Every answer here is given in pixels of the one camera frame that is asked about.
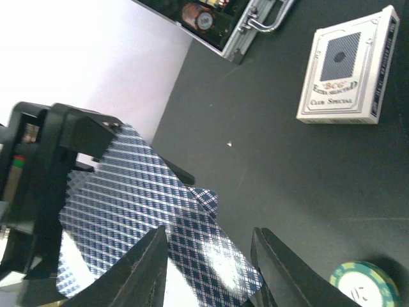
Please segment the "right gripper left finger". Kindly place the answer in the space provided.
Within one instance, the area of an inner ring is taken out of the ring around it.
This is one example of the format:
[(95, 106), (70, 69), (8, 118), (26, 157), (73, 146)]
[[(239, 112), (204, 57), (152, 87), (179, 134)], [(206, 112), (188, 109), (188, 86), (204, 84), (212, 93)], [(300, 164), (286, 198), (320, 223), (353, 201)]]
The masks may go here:
[(64, 306), (164, 305), (167, 276), (164, 226), (150, 230), (107, 272)]

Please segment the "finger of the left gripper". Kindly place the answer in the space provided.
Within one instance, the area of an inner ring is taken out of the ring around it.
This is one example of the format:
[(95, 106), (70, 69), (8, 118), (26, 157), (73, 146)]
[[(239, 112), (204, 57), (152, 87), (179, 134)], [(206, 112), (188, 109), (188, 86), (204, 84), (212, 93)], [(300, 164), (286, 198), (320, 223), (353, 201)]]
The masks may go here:
[(164, 159), (165, 164), (172, 170), (172, 172), (185, 184), (194, 185), (196, 183), (195, 177), (179, 166), (173, 164), (172, 162)]

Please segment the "green poker chip stack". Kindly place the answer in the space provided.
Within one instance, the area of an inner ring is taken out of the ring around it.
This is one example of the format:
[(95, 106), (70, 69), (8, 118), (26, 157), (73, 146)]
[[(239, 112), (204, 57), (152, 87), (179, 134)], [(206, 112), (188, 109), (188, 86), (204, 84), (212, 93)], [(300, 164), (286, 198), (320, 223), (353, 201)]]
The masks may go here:
[(329, 282), (360, 306), (401, 306), (395, 282), (370, 262), (345, 262), (336, 267)]

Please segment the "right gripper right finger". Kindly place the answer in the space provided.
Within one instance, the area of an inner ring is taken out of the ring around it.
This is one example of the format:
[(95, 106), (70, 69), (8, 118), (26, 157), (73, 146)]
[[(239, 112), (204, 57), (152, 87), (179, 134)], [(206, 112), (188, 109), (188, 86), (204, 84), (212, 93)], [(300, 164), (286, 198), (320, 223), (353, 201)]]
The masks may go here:
[(268, 228), (253, 229), (251, 262), (263, 278), (257, 306), (358, 306)]

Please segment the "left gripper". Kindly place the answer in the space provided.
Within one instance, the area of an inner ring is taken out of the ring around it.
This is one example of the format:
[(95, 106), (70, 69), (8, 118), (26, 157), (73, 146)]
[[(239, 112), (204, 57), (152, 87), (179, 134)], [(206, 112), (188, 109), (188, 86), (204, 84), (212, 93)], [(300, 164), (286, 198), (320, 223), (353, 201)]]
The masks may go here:
[(67, 174), (77, 153), (100, 160), (121, 127), (114, 116), (65, 104), (18, 103), (3, 134), (1, 225), (9, 229), (1, 277), (36, 261), (57, 271)]

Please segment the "blue playing card deck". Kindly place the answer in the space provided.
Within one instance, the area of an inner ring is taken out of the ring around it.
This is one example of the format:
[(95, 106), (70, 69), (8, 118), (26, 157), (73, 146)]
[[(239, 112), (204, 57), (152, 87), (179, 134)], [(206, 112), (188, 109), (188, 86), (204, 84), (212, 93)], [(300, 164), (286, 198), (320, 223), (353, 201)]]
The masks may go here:
[(59, 220), (57, 290), (73, 297), (150, 230), (163, 226), (165, 306), (247, 306), (263, 278), (217, 224), (217, 195), (186, 186), (130, 125), (97, 169), (73, 171)]

